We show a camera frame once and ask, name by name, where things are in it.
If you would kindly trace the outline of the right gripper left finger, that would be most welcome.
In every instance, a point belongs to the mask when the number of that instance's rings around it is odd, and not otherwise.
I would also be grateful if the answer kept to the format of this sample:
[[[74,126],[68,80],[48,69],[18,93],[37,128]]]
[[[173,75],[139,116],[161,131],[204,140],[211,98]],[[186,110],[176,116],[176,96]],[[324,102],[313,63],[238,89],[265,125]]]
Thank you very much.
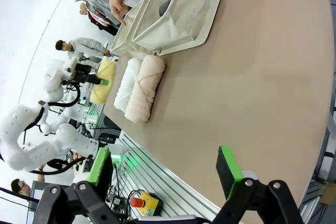
[[[33,223],[73,223],[77,215],[92,223],[121,223],[106,204],[113,170],[109,149],[99,148],[87,179],[66,188],[56,184],[45,187]]]

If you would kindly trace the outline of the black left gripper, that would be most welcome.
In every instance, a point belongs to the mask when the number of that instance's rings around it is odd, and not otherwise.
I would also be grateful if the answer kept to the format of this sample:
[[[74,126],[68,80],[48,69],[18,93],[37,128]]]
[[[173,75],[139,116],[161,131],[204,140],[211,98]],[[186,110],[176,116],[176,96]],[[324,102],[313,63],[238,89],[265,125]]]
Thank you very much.
[[[88,82],[89,73],[91,72],[91,66],[76,64],[74,73],[74,82]],[[97,76],[90,76],[90,83],[96,85],[108,85],[108,80],[101,79]]]

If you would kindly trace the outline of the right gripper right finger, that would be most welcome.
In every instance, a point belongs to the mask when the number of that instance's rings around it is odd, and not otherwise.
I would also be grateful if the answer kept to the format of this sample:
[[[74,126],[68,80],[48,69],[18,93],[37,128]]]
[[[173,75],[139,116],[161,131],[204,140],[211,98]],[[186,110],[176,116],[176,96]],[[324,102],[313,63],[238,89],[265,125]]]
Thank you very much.
[[[218,148],[216,170],[226,202],[212,223],[239,223],[246,211],[258,213],[263,223],[303,223],[288,185],[244,175],[228,146]]]

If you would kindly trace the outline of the person's right hand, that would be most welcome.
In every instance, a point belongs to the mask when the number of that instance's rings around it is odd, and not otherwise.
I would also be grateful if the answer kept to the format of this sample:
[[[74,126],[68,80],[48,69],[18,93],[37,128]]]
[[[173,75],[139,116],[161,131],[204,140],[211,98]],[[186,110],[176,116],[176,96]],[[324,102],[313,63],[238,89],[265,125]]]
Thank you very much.
[[[123,16],[127,14],[128,7],[124,5],[123,0],[109,0],[111,14],[124,26],[126,22],[123,19]]]

